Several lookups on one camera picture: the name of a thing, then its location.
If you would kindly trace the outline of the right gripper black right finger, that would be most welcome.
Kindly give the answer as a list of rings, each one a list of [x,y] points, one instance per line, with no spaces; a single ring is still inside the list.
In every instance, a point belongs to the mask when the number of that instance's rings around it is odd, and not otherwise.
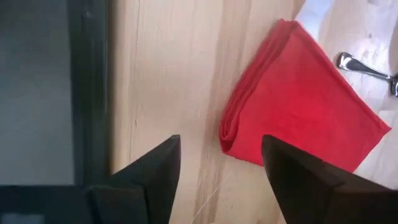
[[[398,190],[271,135],[262,138],[262,158],[287,224],[398,224]]]

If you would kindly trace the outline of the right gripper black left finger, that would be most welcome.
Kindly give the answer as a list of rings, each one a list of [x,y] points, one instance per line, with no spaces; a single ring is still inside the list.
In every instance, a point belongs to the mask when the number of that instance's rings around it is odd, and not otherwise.
[[[91,185],[0,185],[0,224],[169,224],[181,166],[175,134]]]

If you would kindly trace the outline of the red napkin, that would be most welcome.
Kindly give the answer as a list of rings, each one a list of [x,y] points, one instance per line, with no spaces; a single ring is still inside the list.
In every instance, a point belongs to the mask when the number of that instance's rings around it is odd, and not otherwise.
[[[353,172],[389,130],[310,34],[281,19],[230,96],[219,140],[225,154],[262,165],[270,134]]]

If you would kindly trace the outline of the dark metal fork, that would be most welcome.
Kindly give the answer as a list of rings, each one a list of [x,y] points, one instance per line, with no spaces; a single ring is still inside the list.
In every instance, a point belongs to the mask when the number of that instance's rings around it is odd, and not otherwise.
[[[396,75],[388,75],[386,73],[380,72],[379,70],[376,70],[361,62],[348,52],[339,53],[336,59],[336,66],[342,70],[364,73],[387,81],[390,85],[391,94],[398,98],[398,73]]]

